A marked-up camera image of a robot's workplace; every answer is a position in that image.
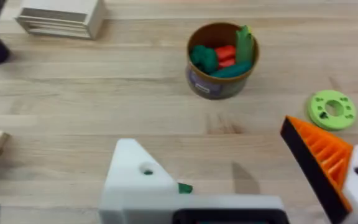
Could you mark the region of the white orange left gripper right finger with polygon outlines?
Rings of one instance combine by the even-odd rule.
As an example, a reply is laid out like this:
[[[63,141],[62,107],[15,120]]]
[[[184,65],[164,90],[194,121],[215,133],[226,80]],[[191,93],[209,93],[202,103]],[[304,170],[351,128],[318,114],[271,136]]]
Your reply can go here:
[[[286,116],[281,137],[331,223],[358,223],[358,144]]]

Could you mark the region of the white bare left gripper left finger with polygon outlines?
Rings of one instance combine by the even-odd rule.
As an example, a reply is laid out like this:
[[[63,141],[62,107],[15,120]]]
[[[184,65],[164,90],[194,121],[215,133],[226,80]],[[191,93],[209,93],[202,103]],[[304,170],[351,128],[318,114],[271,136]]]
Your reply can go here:
[[[178,182],[135,139],[119,139],[99,204],[101,223],[171,223],[161,196],[178,195]]]

